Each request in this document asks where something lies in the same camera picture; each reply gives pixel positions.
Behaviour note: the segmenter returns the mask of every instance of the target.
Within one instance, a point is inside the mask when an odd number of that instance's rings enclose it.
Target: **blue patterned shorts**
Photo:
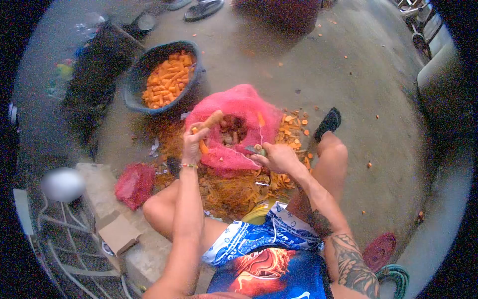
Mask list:
[[[234,221],[203,254],[202,261],[220,267],[263,246],[278,245],[287,250],[322,250],[323,242],[313,228],[287,211],[286,206],[276,201],[261,225]]]

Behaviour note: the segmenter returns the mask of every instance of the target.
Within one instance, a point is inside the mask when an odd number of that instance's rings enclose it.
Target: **beaded bracelet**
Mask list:
[[[180,167],[191,167],[191,168],[196,168],[196,169],[199,168],[196,164],[186,164],[186,163],[184,163],[184,164],[180,164],[179,166]]]

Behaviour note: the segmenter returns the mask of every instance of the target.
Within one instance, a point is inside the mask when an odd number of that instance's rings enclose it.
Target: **hand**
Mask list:
[[[288,174],[292,177],[300,174],[301,171],[307,171],[307,168],[300,163],[297,155],[290,146],[264,142],[262,147],[267,152],[267,158],[261,155],[252,155],[250,158],[266,166],[271,171]]]
[[[191,129],[201,127],[203,122],[193,123],[183,135],[183,164],[197,164],[201,159],[201,152],[199,151],[199,140],[204,139],[209,134],[209,129],[204,128],[193,135]]]

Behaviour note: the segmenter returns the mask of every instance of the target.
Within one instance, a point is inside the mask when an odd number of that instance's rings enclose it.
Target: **cardboard piece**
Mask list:
[[[115,256],[101,250],[114,267],[121,273],[126,272],[124,254],[136,244],[141,233],[123,216],[115,210],[111,214],[96,221],[96,228],[100,237],[105,241]]]

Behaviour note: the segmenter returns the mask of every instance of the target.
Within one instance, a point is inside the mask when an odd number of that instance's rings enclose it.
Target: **yellow bucket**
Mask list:
[[[242,221],[256,225],[263,224],[266,221],[267,212],[269,212],[276,201],[276,199],[269,199],[259,203],[252,209],[252,211],[242,218]]]

